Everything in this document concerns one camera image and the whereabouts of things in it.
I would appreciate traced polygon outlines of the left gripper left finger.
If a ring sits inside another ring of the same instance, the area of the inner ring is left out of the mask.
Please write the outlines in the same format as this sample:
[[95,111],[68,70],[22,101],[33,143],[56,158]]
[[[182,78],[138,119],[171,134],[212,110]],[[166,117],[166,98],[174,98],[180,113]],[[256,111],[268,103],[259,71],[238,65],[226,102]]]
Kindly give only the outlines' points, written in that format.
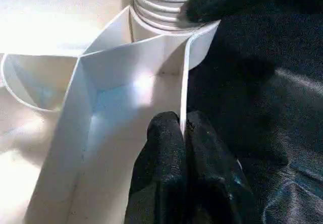
[[152,118],[133,167],[125,223],[183,223],[186,209],[186,147],[176,113]]

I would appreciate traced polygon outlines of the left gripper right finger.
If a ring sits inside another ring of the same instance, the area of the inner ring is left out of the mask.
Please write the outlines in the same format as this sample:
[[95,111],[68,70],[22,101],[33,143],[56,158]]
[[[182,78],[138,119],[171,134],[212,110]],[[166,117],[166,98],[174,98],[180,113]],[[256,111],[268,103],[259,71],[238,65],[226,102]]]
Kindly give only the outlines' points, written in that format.
[[187,115],[190,223],[260,223],[254,195],[236,157],[207,117]]

